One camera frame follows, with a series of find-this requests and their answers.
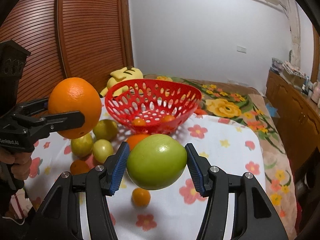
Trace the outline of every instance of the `finger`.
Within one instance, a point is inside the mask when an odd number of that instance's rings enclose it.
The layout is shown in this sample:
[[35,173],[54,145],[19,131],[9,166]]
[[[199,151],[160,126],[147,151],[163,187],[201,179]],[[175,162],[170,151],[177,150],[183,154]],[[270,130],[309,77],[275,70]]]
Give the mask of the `finger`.
[[11,172],[14,175],[22,175],[27,172],[31,165],[31,158],[25,164],[15,164],[11,167]]
[[30,174],[30,169],[28,169],[24,174],[22,175],[16,175],[14,174],[13,176],[16,178],[16,179],[20,179],[20,180],[26,180],[28,177],[29,177],[29,174]]
[[32,153],[15,153],[13,154],[16,164],[25,164],[30,159]]
[[13,164],[14,163],[14,156],[9,153],[7,150],[0,147],[0,162],[6,163],[6,164]]

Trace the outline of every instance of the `wall socket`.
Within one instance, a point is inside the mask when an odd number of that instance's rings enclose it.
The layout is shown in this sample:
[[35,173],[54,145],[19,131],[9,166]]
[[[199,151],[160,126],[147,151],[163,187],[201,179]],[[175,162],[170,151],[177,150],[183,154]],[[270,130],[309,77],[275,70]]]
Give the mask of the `wall socket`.
[[237,51],[238,52],[242,52],[242,53],[247,53],[247,48],[241,47],[241,46],[237,46]]

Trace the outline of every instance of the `red plastic basket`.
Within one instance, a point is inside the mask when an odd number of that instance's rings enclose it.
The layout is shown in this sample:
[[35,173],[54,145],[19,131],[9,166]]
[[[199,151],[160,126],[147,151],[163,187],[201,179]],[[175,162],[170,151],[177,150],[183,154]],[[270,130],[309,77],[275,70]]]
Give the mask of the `red plastic basket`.
[[[127,86],[128,91],[118,97],[113,93]],[[114,85],[105,96],[109,114],[134,133],[170,134],[184,123],[197,109],[201,92],[189,85],[154,79],[132,79]],[[176,119],[161,122],[166,115]],[[132,125],[136,118],[146,121],[145,126]]]

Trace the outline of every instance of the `pikachu plush toy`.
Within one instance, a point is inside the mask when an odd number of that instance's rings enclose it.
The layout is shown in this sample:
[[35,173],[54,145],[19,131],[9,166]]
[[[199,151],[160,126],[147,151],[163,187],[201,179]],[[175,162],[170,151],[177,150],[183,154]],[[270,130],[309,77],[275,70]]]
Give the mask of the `pikachu plush toy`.
[[[142,72],[137,68],[131,68],[128,69],[127,67],[124,67],[119,70],[115,70],[110,73],[111,78],[108,80],[107,87],[101,91],[100,97],[103,98],[106,96],[108,90],[113,87],[115,84],[118,84],[119,82],[130,80],[130,79],[142,79],[143,74]],[[113,93],[114,97],[117,97],[121,95],[123,92],[128,91],[128,86],[124,86],[118,90],[116,90]]]

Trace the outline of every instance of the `floral bedsheet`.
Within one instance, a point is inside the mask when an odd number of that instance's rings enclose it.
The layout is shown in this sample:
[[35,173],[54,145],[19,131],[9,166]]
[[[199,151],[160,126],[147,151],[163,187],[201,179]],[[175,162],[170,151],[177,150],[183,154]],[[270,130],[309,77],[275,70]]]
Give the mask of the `floral bedsheet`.
[[221,122],[238,122],[259,138],[265,169],[266,192],[276,208],[289,239],[296,237],[297,205],[289,160],[263,97],[252,88],[210,81],[146,75],[145,78],[184,83],[202,93],[199,115],[222,117]]

